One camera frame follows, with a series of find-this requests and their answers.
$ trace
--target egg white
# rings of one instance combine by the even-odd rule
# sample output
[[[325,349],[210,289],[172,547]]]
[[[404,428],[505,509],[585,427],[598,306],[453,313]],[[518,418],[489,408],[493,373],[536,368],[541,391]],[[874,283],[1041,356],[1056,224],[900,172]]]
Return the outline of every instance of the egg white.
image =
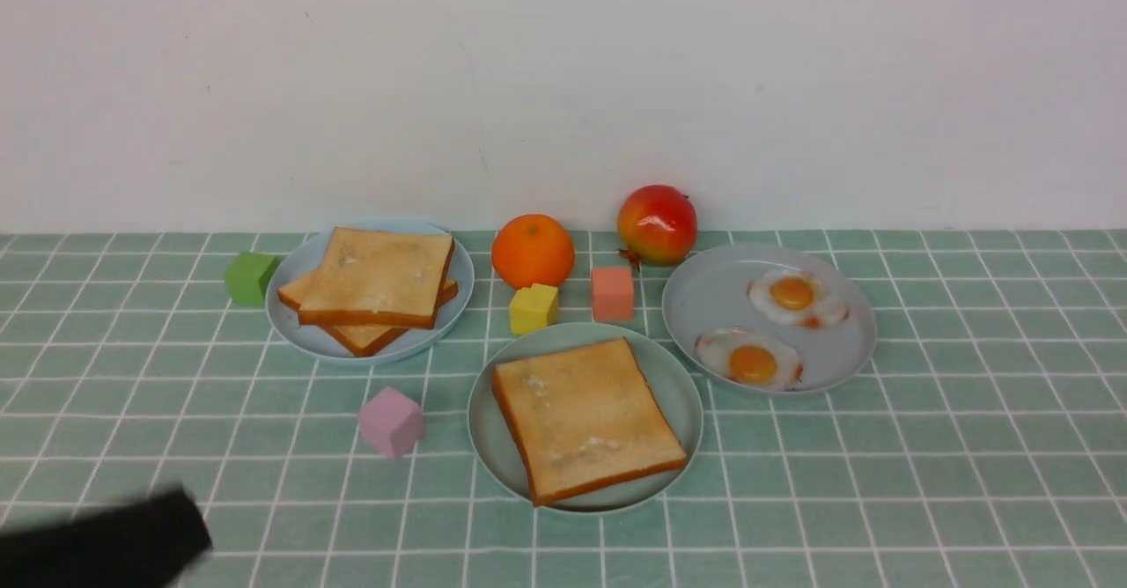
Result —
[[[731,356],[736,348],[742,346],[764,348],[764,350],[774,357],[778,365],[771,381],[762,384],[755,383],[752,384],[753,386],[766,391],[780,392],[791,390],[798,383],[799,375],[802,372],[802,363],[799,359],[798,351],[781,342],[781,340],[756,335],[756,332],[751,332],[745,328],[717,328],[716,330],[704,332],[704,335],[696,338],[694,350],[701,365],[709,368],[710,372],[734,382],[743,383],[739,380],[739,375],[733,374],[728,367],[729,356]]]
[[[805,279],[814,288],[814,302],[798,311],[781,306],[771,294],[771,287],[779,279],[795,278],[795,276]],[[773,268],[747,287],[747,299],[764,318],[777,324],[783,324],[783,327],[796,327],[797,324],[806,328],[833,327],[849,317],[845,299],[826,287],[816,276],[806,271]]]

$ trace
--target bread slice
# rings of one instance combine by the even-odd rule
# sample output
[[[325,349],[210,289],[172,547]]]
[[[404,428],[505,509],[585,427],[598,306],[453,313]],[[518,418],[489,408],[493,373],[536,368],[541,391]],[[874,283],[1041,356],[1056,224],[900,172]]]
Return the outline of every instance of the bread slice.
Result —
[[[451,235],[336,228],[298,310],[302,324],[434,328]]]
[[[689,462],[624,338],[499,364],[492,392],[534,507]]]
[[[309,291],[309,285],[312,283],[316,271],[314,269],[278,287],[278,300],[281,300],[282,304],[286,304],[286,306],[294,311],[301,309],[302,300],[305,299],[305,292]],[[452,278],[446,278],[446,284],[443,284],[442,292],[438,292],[438,306],[443,306],[443,304],[454,300],[455,295],[458,295],[458,283]],[[401,338],[403,332],[409,331],[410,328],[332,327],[332,324],[323,324],[321,330],[329,332],[332,339],[338,340],[340,346],[345,347],[354,356],[373,356],[383,350],[383,348],[387,348],[394,340]]]

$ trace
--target pink cube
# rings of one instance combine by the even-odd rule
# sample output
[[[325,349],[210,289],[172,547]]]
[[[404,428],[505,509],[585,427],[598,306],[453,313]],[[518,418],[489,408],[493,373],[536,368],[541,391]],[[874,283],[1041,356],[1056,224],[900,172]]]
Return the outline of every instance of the pink cube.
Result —
[[[633,319],[633,276],[629,267],[592,268],[591,315],[596,322]]]
[[[389,458],[402,458],[423,438],[423,408],[394,387],[385,387],[360,410],[360,433]]]

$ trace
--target fruit stem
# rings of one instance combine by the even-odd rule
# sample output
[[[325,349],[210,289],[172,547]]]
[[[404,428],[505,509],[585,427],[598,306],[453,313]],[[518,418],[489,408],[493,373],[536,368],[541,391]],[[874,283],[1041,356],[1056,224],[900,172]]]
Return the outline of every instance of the fruit stem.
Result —
[[[629,248],[620,248],[619,255],[622,256],[622,258],[630,260],[630,267],[638,274],[641,274],[641,258],[636,253],[636,251],[629,250]]]

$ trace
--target toy block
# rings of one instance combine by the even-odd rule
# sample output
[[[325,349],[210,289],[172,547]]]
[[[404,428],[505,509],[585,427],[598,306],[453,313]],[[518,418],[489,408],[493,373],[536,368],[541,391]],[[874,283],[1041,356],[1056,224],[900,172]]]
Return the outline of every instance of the toy block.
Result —
[[[532,284],[516,292],[508,303],[508,328],[514,336],[550,327],[560,317],[560,291],[548,284]]]
[[[223,284],[233,302],[263,306],[266,304],[266,284],[278,268],[276,256],[242,251],[223,271]]]
[[[357,415],[360,433],[388,458],[402,458],[423,438],[423,408],[394,387],[385,387]]]
[[[596,322],[633,319],[633,276],[629,267],[592,268],[591,318]]]

